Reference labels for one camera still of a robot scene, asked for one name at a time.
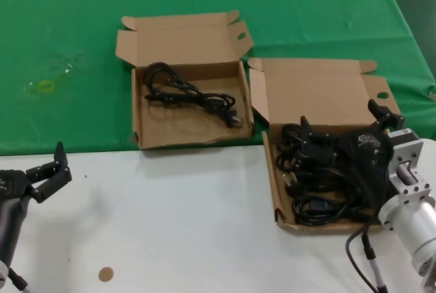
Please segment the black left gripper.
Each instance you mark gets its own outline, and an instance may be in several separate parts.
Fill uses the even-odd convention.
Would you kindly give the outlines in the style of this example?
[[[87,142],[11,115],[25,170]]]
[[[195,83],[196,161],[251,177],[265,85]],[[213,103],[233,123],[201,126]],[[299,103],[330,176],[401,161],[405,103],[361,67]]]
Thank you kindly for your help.
[[[13,199],[33,198],[43,203],[72,181],[67,155],[62,142],[58,142],[54,160],[23,172],[22,170],[1,171],[1,204]]]

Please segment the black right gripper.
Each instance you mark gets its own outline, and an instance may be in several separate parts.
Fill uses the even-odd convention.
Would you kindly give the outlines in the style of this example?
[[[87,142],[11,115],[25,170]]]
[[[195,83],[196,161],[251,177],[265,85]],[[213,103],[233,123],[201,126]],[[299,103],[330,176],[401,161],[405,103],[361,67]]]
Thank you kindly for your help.
[[[375,122],[343,134],[317,132],[305,116],[300,117],[301,153],[324,166],[344,166],[347,158],[353,179],[361,187],[370,207],[378,211],[389,191],[388,165],[392,149],[388,129],[403,128],[403,117],[374,99],[368,102]]]

